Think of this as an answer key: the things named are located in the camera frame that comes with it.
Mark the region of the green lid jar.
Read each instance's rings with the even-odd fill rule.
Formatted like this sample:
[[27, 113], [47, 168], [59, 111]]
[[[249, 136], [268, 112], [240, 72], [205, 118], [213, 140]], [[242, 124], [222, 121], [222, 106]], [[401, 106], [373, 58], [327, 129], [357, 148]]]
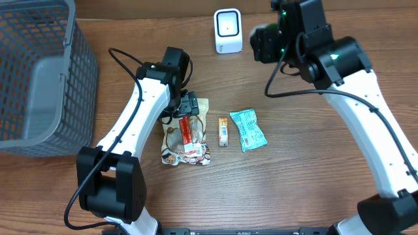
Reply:
[[249, 34], [249, 37], [254, 36], [256, 30], [258, 30], [258, 29], [274, 30], [274, 29], [277, 29], [277, 26], [278, 25], [276, 23], [264, 23], [264, 24], [257, 25], [251, 30], [251, 32]]

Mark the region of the orange Kleenex tissue pack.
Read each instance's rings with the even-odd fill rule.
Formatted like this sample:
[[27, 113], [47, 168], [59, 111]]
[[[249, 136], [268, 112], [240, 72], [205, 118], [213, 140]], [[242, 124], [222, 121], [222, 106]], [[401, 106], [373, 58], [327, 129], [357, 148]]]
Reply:
[[228, 132], [228, 120], [227, 118], [219, 118], [219, 146], [227, 147], [229, 145], [229, 132]]

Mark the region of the red snack stick packet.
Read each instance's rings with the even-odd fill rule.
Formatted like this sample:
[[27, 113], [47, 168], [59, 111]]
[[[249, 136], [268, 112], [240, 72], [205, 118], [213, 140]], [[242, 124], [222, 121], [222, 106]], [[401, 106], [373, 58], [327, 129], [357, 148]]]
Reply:
[[202, 146], [198, 142], [193, 141], [191, 127], [188, 117], [179, 119], [180, 130], [182, 132], [183, 146], [186, 157], [201, 157]]

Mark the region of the beige snack pouch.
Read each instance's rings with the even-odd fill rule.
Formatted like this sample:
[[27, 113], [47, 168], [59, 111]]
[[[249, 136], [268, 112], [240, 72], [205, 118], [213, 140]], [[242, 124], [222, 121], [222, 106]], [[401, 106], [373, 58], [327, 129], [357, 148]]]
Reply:
[[161, 146], [163, 164], [177, 166], [180, 163], [209, 165], [210, 148], [206, 141], [206, 115], [208, 99], [197, 99], [199, 113], [194, 116], [163, 118], [164, 138]]

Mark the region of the teal wet wipes pack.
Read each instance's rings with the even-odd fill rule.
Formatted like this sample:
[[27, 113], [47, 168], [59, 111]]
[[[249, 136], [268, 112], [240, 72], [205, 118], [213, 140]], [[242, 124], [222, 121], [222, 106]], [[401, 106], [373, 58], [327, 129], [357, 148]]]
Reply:
[[258, 125], [257, 116], [253, 108], [231, 112], [230, 117], [238, 128], [243, 153], [268, 144], [264, 133]]

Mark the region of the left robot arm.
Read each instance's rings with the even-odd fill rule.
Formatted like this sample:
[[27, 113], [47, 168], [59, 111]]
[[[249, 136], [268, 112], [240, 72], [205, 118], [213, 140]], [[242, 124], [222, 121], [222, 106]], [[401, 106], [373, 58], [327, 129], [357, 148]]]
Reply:
[[195, 94], [185, 89], [192, 72], [190, 56], [174, 47], [166, 49], [162, 62], [141, 63], [136, 72], [128, 72], [135, 86], [116, 124], [95, 148], [78, 152], [78, 188], [65, 209], [67, 227], [110, 225], [111, 234], [161, 233], [161, 223], [145, 208], [140, 158], [158, 119], [199, 113]]

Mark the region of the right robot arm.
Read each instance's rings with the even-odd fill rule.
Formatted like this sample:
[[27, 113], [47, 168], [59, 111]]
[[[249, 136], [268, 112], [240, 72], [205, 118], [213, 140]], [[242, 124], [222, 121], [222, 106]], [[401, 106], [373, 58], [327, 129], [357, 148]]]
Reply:
[[256, 61], [289, 66], [339, 113], [362, 151], [377, 194], [330, 234], [401, 234], [417, 224], [417, 152], [381, 93], [378, 78], [353, 37], [335, 39], [320, 0], [273, 1], [278, 21], [256, 27]]

